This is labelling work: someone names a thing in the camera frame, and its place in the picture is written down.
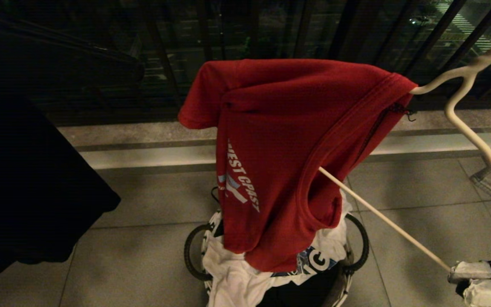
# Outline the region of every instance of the white laundry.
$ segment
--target white laundry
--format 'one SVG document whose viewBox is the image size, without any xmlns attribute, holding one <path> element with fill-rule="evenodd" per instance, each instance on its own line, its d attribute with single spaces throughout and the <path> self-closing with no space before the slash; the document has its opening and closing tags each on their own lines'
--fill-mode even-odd
<svg viewBox="0 0 491 307">
<path fill-rule="evenodd" d="M 257 306 L 271 287 L 271 272 L 259 272 L 244 260 L 244 253 L 224 249 L 214 237 L 207 238 L 203 266 L 213 276 L 208 307 Z"/>
<path fill-rule="evenodd" d="M 224 236 L 213 237 L 213 233 L 208 232 L 207 250 L 202 259 L 206 272 L 213 276 L 208 307 L 254 307 L 271 287 L 289 282 L 300 285 L 318 272 L 330 269 L 346 258 L 344 218 L 351 209 L 351 204 L 342 194 L 342 214 L 338 226 L 316 232 L 312 245 L 297 255 L 297 270 L 294 272 L 260 272 L 244 260 L 244 253 L 236 254 L 224 249 Z M 210 221 L 215 223 L 214 229 L 219 225 L 218 218 Z"/>
</svg>

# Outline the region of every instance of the t-shirt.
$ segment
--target t-shirt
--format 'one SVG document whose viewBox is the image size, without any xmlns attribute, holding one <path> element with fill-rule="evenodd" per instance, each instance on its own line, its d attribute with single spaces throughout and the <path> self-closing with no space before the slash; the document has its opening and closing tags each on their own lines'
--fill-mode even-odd
<svg viewBox="0 0 491 307">
<path fill-rule="evenodd" d="M 330 60 L 206 62 L 179 112 L 217 127 L 224 247 L 263 272 L 292 271 L 318 229 L 337 226 L 338 187 L 405 112 L 416 84 Z"/>
<path fill-rule="evenodd" d="M 224 223 L 217 211 L 210 219 L 212 230 L 206 231 L 202 243 L 202 265 L 212 276 L 211 281 L 205 282 L 210 297 L 207 306 L 284 306 L 284 302 L 294 306 L 321 305 L 341 274 L 341 269 L 335 269 L 339 267 L 337 262 L 347 258 L 347 225 L 343 219 L 352 206 L 344 194 L 342 203 L 338 226 L 316 232 L 312 246 L 298 254 L 293 272 L 259 272 L 245 261 L 244 253 L 225 249 Z"/>
</svg>

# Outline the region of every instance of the tiled floor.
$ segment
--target tiled floor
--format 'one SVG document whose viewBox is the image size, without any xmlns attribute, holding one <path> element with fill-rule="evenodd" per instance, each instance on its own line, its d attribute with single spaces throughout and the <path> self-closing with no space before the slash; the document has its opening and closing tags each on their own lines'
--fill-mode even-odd
<svg viewBox="0 0 491 307">
<path fill-rule="evenodd" d="M 491 259 L 491 201 L 468 176 L 480 158 L 363 163 L 347 184 L 452 265 Z M 104 176 L 122 196 L 64 264 L 14 264 L 0 275 L 0 307 L 202 307 L 203 284 L 183 264 L 189 231 L 209 219 L 212 172 Z M 345 307 L 462 306 L 446 272 L 363 206 L 371 239 Z M 349 227 L 356 253 L 360 235 Z M 199 260 L 199 239 L 193 258 Z"/>
</svg>

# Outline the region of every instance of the red t-shirt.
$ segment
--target red t-shirt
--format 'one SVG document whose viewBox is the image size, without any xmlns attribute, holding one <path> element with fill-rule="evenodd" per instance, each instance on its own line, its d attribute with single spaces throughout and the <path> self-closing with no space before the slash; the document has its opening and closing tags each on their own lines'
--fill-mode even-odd
<svg viewBox="0 0 491 307">
<path fill-rule="evenodd" d="M 336 227 L 343 180 L 403 115 L 416 84 L 330 60 L 212 61 L 179 113 L 217 127 L 224 245 L 265 272 L 296 268 L 318 229 Z"/>
</svg>

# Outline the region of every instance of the white hanger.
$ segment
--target white hanger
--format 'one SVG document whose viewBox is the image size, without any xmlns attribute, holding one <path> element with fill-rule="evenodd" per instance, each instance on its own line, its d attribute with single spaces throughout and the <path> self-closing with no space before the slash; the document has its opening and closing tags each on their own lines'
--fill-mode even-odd
<svg viewBox="0 0 491 307">
<path fill-rule="evenodd" d="M 448 100 L 448 102 L 445 105 L 445 115 L 448 118 L 448 120 L 458 128 L 458 130 L 464 134 L 466 138 L 468 138 L 479 150 L 482 152 L 483 156 L 485 156 L 486 160 L 488 161 L 490 167 L 491 167 L 491 149 L 490 147 L 480 138 L 469 126 L 467 126 L 458 116 L 456 116 L 456 113 L 454 112 L 454 108 L 456 107 L 456 104 L 463 98 L 465 95 L 471 90 L 473 83 L 475 82 L 475 78 L 479 72 L 481 72 L 484 68 L 487 66 L 491 65 L 491 50 L 483 54 L 482 56 L 479 56 L 478 58 L 475 58 L 471 62 L 471 64 L 460 67 L 460 68 L 455 68 L 453 70 L 449 70 L 448 72 L 443 73 L 442 75 L 438 76 L 435 78 L 435 80 L 429 82 L 429 84 L 417 87 L 413 89 L 410 93 L 413 95 L 421 95 L 425 93 L 429 93 L 430 91 L 436 89 L 439 85 L 442 83 L 452 79 L 452 78 L 458 78 L 458 77 L 463 77 L 463 83 L 461 87 L 456 91 L 452 97 Z M 389 218 L 384 216 L 380 211 L 376 210 L 373 206 L 371 206 L 369 203 L 367 203 L 363 198 L 361 198 L 359 195 L 355 194 L 353 191 L 351 191 L 347 186 L 345 186 L 342 182 L 340 182 L 338 179 L 336 179 L 333 175 L 331 175 L 329 172 L 327 172 L 323 167 L 319 168 L 319 171 L 323 173 L 326 177 L 331 179 L 334 183 L 336 183 L 341 189 L 346 191 L 348 194 L 353 196 L 356 200 L 361 202 L 363 205 L 365 205 L 370 211 L 372 211 L 374 214 L 376 214 L 379 218 L 384 220 L 384 222 L 388 223 L 393 229 L 395 229 L 397 232 L 399 232 L 403 237 L 405 237 L 408 241 L 413 243 L 416 247 L 421 249 L 425 254 L 427 254 L 431 259 L 433 259 L 437 264 L 442 266 L 444 270 L 447 272 L 450 272 L 450 266 L 446 265 L 441 258 L 437 257 L 434 253 L 429 251 L 425 246 L 423 246 L 420 242 L 418 242 L 416 239 L 414 239 L 411 235 L 409 235 L 406 231 L 401 229 L 401 227 L 397 226 L 394 222 L 392 222 Z"/>
</svg>

